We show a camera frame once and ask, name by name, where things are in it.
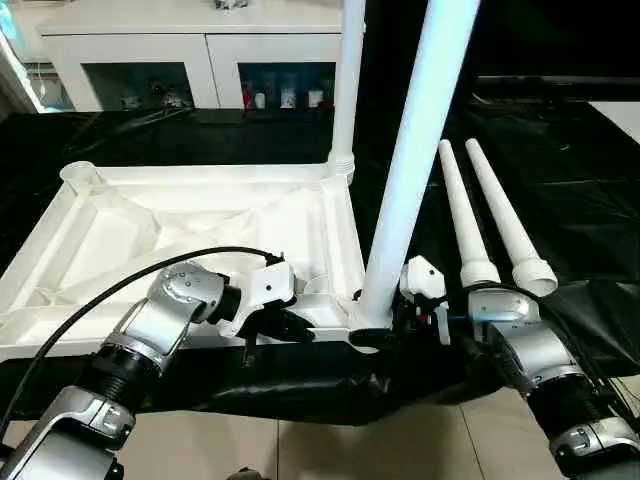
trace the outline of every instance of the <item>black fabric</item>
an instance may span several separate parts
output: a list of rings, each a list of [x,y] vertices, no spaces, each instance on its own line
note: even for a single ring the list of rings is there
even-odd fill
[[[352,203],[365,259],[373,238],[400,114],[360,112]],[[640,372],[640,146],[588,105],[465,105],[449,115],[451,139],[490,255],[511,266],[464,152],[477,137],[539,253],[561,286],[549,302],[609,375]],[[169,111],[14,116],[0,126],[6,267],[35,225],[68,162],[107,165],[317,163],[330,149],[331,115],[318,111]],[[459,287],[460,260],[436,162],[410,246]],[[464,305],[453,305],[461,313]],[[240,348],[180,352],[144,411],[197,410],[362,424],[408,402],[457,402],[499,388],[473,345],[412,339],[400,352],[363,355],[343,343],[258,347],[251,368]],[[20,405],[38,416],[86,364],[51,358]],[[0,407],[26,360],[0,364]]]

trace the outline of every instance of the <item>white cabinet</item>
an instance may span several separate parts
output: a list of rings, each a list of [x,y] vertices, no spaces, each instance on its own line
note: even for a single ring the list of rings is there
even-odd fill
[[[78,111],[218,107],[203,35],[60,35],[44,42]]]
[[[208,35],[207,44],[222,108],[262,107],[263,100],[267,108],[315,107],[333,99],[338,34]]]
[[[301,108],[333,101],[341,17],[342,0],[232,11],[213,0],[75,0],[38,29],[78,111]]]

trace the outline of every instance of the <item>black cable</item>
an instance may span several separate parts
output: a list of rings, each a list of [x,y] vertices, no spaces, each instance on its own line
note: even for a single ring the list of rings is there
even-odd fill
[[[456,290],[452,293],[446,293],[442,297],[428,299],[427,305],[435,309],[435,307],[439,306],[443,302],[453,302],[459,300],[460,298],[466,297],[470,292],[475,292],[478,290],[486,290],[488,288],[499,288],[503,290],[509,290],[512,292],[520,293],[525,297],[533,300],[539,306],[544,308],[547,313],[547,317],[553,320],[558,327],[560,327],[563,333],[567,336],[567,340],[570,342],[573,350],[581,357],[581,360],[584,362],[585,372],[591,378],[592,382],[596,386],[598,390],[602,392],[602,388],[604,387],[605,392],[609,397],[613,399],[614,408],[617,410],[618,414],[625,418],[627,421],[634,418],[633,410],[629,406],[629,403],[626,399],[620,394],[618,389],[612,384],[611,380],[602,373],[598,365],[591,361],[589,356],[580,346],[580,343],[576,341],[573,334],[571,333],[571,329],[567,325],[565,319],[561,314],[553,310],[542,297],[531,293],[529,290],[524,288],[520,288],[516,285],[509,285],[506,283],[497,283],[497,282],[482,282],[475,285],[468,285],[466,287],[462,287],[459,290]]]
[[[183,262],[191,258],[200,257],[203,255],[210,255],[214,253],[247,253],[250,255],[259,255],[266,259],[267,265],[274,264],[281,261],[280,257],[273,255],[269,252],[265,252],[263,250],[258,250],[256,248],[235,247],[235,246],[203,248],[201,250],[195,250],[193,252],[177,255],[175,257],[168,258],[166,260],[158,262],[149,267],[143,268],[139,272],[129,275],[127,278],[120,280],[115,285],[107,288],[104,292],[96,296],[93,300],[91,300],[86,305],[82,306],[78,311],[76,311],[73,315],[71,315],[62,325],[60,325],[56,329],[55,332],[53,332],[53,334],[42,344],[40,349],[36,352],[33,359],[31,360],[31,363],[29,363],[29,366],[27,367],[27,371],[22,377],[22,380],[20,380],[20,383],[18,384],[18,387],[16,388],[16,391],[13,394],[13,397],[11,398],[11,401],[7,405],[7,408],[2,417],[2,420],[0,420],[0,443],[2,443],[2,440],[4,439],[4,436],[7,432],[7,428],[9,427],[9,422],[11,421],[11,413],[15,409],[18,401],[20,400],[20,397],[22,396],[22,393],[24,392],[27,384],[29,383],[30,378],[33,376],[34,372],[36,371],[38,365],[40,364],[42,359],[44,359],[47,353],[49,353],[49,350],[51,350],[51,347],[53,347],[55,343],[60,339],[60,337],[62,337],[62,335],[64,335],[67,332],[67,330],[69,330],[78,320],[80,320],[84,315],[89,313],[93,308],[95,308],[97,305],[102,303],[104,300],[109,298],[114,293],[117,293],[127,285],[135,282],[136,280],[139,280],[140,278],[146,275],[149,275],[150,273],[161,270],[175,263]]]

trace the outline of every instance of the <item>tile floor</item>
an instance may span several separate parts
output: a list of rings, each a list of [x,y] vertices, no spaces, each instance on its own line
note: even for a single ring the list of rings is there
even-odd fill
[[[624,383],[640,397],[640,376]],[[11,443],[29,425],[14,422]],[[413,405],[366,427],[140,415],[119,459],[127,480],[223,480],[243,466],[273,480],[563,478],[526,405],[506,389],[460,407]]]

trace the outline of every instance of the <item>white plastic pole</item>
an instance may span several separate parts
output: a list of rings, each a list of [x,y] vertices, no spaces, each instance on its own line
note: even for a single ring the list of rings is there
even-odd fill
[[[356,309],[360,324],[391,324],[391,301],[479,4],[480,0],[429,0]]]
[[[478,141],[475,138],[469,139],[466,147],[491,215],[513,263],[512,273],[516,285],[539,296],[549,295],[558,287],[553,270],[540,258],[531,243]]]
[[[466,287],[481,282],[500,282],[496,266],[489,260],[471,202],[464,187],[451,143],[442,140],[438,147],[442,173],[447,187],[451,217],[462,260],[460,280]]]
[[[329,153],[329,171],[345,175],[351,183],[355,170],[353,131],[356,122],[358,82],[362,43],[364,42],[365,0],[344,0],[342,14],[342,51],[336,77],[333,141]]]

